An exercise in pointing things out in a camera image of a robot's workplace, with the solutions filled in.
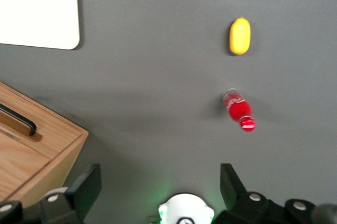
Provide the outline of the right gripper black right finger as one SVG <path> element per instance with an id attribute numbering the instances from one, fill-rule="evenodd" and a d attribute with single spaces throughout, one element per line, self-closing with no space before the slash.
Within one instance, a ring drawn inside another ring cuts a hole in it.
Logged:
<path id="1" fill-rule="evenodd" d="M 220 191 L 226 209 L 215 223 L 287 223 L 284 208 L 258 192 L 247 191 L 231 164 L 221 164 Z"/>

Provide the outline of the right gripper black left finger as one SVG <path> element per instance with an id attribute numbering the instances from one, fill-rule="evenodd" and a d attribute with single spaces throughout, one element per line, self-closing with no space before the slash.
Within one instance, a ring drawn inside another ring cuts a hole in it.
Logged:
<path id="1" fill-rule="evenodd" d="M 101 166 L 91 164 L 71 186 L 54 189 L 40 201 L 41 223 L 83 223 L 101 189 Z"/>

